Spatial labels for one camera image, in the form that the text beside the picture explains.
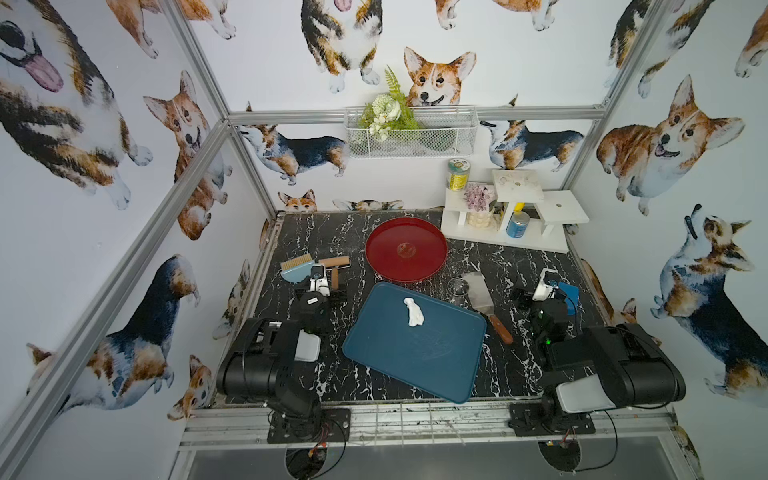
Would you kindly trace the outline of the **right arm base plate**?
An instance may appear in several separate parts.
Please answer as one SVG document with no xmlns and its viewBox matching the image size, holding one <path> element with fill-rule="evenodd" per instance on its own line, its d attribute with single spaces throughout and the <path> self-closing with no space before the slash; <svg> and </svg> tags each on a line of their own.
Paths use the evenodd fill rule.
<svg viewBox="0 0 768 480">
<path fill-rule="evenodd" d="M 508 427 L 518 437 L 544 435 L 591 435 L 596 432 L 587 413 L 564 413 L 556 406 L 542 403 L 512 403 L 509 405 Z"/>
</svg>

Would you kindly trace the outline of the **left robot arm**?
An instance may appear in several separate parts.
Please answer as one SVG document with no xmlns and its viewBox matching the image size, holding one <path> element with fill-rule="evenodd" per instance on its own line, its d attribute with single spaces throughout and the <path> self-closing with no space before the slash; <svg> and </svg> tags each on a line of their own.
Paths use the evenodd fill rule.
<svg viewBox="0 0 768 480">
<path fill-rule="evenodd" d="M 331 311 L 347 300 L 346 291 L 296 291 L 285 318 L 247 319 L 216 374 L 216 408 L 264 403 L 291 420 L 319 416 L 320 400 L 297 380 L 296 368 L 319 360 L 327 342 Z"/>
</svg>

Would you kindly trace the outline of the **wooden double roller pin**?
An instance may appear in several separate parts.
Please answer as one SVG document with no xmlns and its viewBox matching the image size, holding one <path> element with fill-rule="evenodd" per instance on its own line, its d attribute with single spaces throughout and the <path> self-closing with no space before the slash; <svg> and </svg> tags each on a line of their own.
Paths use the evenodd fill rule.
<svg viewBox="0 0 768 480">
<path fill-rule="evenodd" d="M 332 291 L 337 291 L 340 287 L 340 270 L 347 268 L 350 265 L 350 257 L 339 256 L 325 258 L 320 259 L 318 263 L 330 270 L 330 289 Z"/>
</svg>

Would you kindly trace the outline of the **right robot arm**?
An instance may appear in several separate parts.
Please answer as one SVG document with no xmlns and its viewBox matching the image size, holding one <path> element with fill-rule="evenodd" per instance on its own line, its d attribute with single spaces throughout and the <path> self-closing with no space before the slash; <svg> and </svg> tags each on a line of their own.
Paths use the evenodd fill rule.
<svg viewBox="0 0 768 480">
<path fill-rule="evenodd" d="M 550 375 L 544 381 L 543 414 L 656 409 L 685 397 L 682 374 L 639 325 L 588 326 L 570 335 L 571 301 L 562 291 L 536 301 L 533 294 L 517 289 L 512 300 L 528 314 L 532 352 Z"/>
</svg>

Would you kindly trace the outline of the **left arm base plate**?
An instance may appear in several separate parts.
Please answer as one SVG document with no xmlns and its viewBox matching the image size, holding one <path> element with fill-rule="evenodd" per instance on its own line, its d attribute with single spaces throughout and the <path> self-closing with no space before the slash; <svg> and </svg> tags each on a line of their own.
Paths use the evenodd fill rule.
<svg viewBox="0 0 768 480">
<path fill-rule="evenodd" d="M 272 411 L 268 416 L 268 444 L 345 443 L 349 438 L 352 411 L 322 408 L 307 418 Z"/>
</svg>

